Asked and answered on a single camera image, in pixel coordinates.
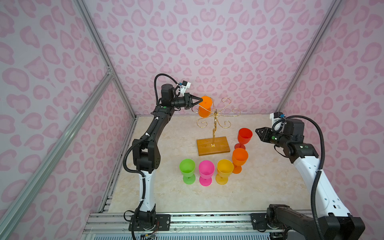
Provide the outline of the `green wine glass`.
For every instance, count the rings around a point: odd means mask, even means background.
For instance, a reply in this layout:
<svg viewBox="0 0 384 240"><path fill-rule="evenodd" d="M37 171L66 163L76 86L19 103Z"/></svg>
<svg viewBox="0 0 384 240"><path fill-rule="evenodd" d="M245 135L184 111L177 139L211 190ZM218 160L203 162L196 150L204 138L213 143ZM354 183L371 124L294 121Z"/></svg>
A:
<svg viewBox="0 0 384 240"><path fill-rule="evenodd" d="M183 175L183 182L187 185L192 185L195 180L195 168L196 164L191 159L184 159L179 165L179 169Z"/></svg>

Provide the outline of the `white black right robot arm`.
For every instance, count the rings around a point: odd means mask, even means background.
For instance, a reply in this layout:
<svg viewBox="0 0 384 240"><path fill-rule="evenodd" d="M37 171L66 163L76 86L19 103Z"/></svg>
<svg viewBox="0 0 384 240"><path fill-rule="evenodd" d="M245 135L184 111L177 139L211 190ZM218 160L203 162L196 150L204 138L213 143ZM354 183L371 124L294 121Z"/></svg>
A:
<svg viewBox="0 0 384 240"><path fill-rule="evenodd" d="M304 142L304 121L318 131L320 153ZM266 225L283 228L286 238L290 230L307 240L357 240L366 226L360 217L354 217L343 204L324 173L325 141L321 127L305 116L273 118L273 125L255 130L260 140L282 148L301 175L310 194L312 215L309 217L283 204L270 204L266 212Z"/></svg>

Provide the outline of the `pink wine glass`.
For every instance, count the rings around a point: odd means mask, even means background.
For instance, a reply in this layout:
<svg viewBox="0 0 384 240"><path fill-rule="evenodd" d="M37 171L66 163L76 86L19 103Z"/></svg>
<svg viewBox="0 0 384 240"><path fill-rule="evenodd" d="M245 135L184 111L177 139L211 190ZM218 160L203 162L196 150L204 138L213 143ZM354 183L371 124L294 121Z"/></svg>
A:
<svg viewBox="0 0 384 240"><path fill-rule="evenodd" d="M208 187L212 184L214 172L215 165L211 161L205 160L199 164L199 182L203 187Z"/></svg>

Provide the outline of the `red wine glass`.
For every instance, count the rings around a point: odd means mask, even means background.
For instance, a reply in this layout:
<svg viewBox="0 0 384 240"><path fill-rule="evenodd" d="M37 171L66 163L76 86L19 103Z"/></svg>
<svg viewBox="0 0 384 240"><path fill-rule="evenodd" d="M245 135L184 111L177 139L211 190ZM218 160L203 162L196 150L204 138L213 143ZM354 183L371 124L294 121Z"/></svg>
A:
<svg viewBox="0 0 384 240"><path fill-rule="evenodd" d="M235 144L235 149L246 149L246 144L250 142L253 137L253 132L248 128L242 128L238 132L238 143Z"/></svg>

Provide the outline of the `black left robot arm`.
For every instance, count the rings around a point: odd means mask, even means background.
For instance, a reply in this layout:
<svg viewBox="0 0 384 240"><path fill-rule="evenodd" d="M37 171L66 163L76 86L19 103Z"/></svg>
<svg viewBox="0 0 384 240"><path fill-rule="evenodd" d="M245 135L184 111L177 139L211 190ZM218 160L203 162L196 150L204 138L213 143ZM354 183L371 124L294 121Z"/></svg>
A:
<svg viewBox="0 0 384 240"><path fill-rule="evenodd" d="M161 98L157 100L153 120L146 132L133 141L128 153L133 154L136 167L132 173L138 174L140 179L140 200L134 211L132 227L139 226L151 229L156 223L156 203L154 196L156 170L161 163L161 154L158 148L160 136L170 122L176 110L182 108L189 110L203 102L202 98L184 93L177 96L176 87L171 84L162 85Z"/></svg>

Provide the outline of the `orange front wine glass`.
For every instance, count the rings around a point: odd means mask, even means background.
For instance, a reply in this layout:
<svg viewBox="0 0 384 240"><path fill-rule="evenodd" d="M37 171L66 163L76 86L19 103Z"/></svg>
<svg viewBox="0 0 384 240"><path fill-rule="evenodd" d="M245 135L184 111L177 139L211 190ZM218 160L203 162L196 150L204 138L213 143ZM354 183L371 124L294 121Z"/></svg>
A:
<svg viewBox="0 0 384 240"><path fill-rule="evenodd" d="M248 160L249 154L245 149L237 148L233 151L232 161L234 165L234 174L239 174L242 171L242 166Z"/></svg>

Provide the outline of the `orange wine glass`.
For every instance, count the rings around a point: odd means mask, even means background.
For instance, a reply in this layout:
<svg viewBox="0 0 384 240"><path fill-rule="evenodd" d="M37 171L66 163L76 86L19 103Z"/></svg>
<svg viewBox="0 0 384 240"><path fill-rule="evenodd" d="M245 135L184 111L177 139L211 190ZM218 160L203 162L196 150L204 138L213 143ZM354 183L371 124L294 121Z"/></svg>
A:
<svg viewBox="0 0 384 240"><path fill-rule="evenodd" d="M249 154L245 149L237 148L233 151L232 161L234 165L234 174L239 174L242 171L242 166L248 160Z"/></svg>
<svg viewBox="0 0 384 240"><path fill-rule="evenodd" d="M213 100L208 96L202 97L202 102L199 103L199 116L201 118L207 118L211 115L211 107L213 105Z"/></svg>

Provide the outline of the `orange back wine glass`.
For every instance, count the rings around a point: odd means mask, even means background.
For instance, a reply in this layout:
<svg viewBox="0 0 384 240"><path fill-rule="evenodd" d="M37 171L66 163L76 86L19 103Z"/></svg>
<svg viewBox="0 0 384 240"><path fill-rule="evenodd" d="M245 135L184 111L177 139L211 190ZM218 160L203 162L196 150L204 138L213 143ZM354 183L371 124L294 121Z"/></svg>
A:
<svg viewBox="0 0 384 240"><path fill-rule="evenodd" d="M207 118L211 115L211 107L213 105L213 100L208 96L202 97L202 102L199 103L199 116L201 118Z"/></svg>

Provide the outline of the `yellow wine glass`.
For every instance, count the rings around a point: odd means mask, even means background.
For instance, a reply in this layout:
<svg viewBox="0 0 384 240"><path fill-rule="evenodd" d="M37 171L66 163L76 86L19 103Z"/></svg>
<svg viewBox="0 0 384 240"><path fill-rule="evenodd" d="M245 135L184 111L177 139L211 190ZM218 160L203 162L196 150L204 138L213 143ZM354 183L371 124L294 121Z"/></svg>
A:
<svg viewBox="0 0 384 240"><path fill-rule="evenodd" d="M233 170L234 165L230 160L220 160L217 164L216 182L219 185L225 185L228 182L229 176L232 174Z"/></svg>

